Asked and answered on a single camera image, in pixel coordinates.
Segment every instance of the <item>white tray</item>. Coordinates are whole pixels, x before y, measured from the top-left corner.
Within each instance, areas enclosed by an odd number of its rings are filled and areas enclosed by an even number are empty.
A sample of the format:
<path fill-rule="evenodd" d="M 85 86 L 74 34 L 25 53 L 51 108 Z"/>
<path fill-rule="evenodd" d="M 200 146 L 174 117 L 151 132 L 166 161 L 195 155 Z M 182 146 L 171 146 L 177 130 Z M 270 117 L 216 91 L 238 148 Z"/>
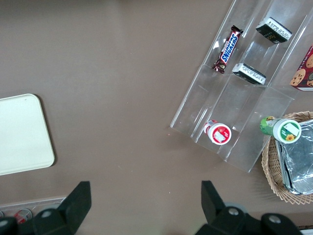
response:
<path fill-rule="evenodd" d="M 54 154 L 39 99 L 0 99 L 0 175 L 51 166 Z"/>

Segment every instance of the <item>clear plastic shelf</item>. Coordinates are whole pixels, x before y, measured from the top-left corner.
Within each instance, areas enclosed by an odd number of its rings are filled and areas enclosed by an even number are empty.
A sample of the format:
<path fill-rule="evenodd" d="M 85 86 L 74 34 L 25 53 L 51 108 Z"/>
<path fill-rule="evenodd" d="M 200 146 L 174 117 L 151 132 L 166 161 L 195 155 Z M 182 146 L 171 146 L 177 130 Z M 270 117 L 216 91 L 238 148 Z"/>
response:
<path fill-rule="evenodd" d="M 273 44 L 256 31 L 265 17 L 273 17 L 288 28 L 292 37 Z M 312 44 L 311 0 L 234 0 L 203 64 L 198 69 L 171 127 L 220 155 L 226 162 L 250 172 L 266 138 L 259 130 L 268 115 L 281 117 L 298 90 L 289 83 Z M 211 69 L 235 25 L 244 32 L 227 64 L 225 74 Z M 264 74 L 264 86 L 255 86 L 232 73 L 237 63 L 246 63 Z M 203 133 L 211 119 L 232 128 L 232 139 L 215 145 Z"/>

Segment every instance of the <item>wicker basket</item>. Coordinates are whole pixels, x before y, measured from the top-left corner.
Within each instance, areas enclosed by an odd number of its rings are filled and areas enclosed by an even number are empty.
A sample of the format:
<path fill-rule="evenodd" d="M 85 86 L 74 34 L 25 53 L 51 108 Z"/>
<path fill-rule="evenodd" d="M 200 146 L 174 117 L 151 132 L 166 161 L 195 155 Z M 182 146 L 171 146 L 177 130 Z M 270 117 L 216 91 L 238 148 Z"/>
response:
<path fill-rule="evenodd" d="M 284 118 L 303 122 L 313 119 L 313 112 L 306 111 L 288 114 L 285 115 Z M 284 187 L 275 139 L 273 137 L 270 138 L 269 142 L 266 144 L 262 152 L 262 167 L 271 189 L 274 193 L 276 193 L 277 196 L 280 197 L 281 200 L 284 200 L 285 202 L 290 202 L 291 204 L 296 203 L 298 205 L 313 202 L 313 194 L 294 195 L 288 192 L 287 189 Z"/>

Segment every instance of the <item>snickers bar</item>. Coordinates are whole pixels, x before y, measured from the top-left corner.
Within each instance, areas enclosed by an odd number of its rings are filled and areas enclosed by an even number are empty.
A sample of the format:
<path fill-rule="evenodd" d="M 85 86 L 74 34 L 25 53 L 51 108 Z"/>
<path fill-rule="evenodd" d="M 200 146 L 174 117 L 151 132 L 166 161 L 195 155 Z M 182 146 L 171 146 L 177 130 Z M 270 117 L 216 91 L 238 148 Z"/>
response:
<path fill-rule="evenodd" d="M 215 62 L 215 64 L 213 65 L 212 69 L 214 69 L 215 71 L 218 71 L 220 73 L 224 73 L 226 65 L 228 63 L 228 60 L 231 56 L 231 54 L 234 51 L 234 48 L 238 42 L 238 39 L 240 37 L 240 35 L 243 33 L 243 31 L 239 28 L 237 28 L 236 26 L 232 26 L 231 28 L 231 33 L 229 35 L 229 37 L 227 38 L 227 40 L 224 43 L 223 49 L 220 53 L 220 56 L 218 58 L 218 60 Z"/>

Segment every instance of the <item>brown table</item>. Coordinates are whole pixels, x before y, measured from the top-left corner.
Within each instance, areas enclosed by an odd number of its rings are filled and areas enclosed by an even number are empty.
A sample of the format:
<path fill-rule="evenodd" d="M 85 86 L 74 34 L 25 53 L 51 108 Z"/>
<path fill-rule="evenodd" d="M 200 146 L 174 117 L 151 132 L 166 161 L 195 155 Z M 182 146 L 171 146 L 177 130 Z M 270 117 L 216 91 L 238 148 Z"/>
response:
<path fill-rule="evenodd" d="M 192 235 L 201 180 L 260 218 L 313 221 L 272 193 L 260 161 L 243 172 L 169 128 L 230 0 L 0 3 L 0 98 L 40 97 L 54 166 L 0 176 L 0 204 L 68 195 L 91 181 L 77 234 Z M 301 93 L 288 112 L 313 110 Z"/>

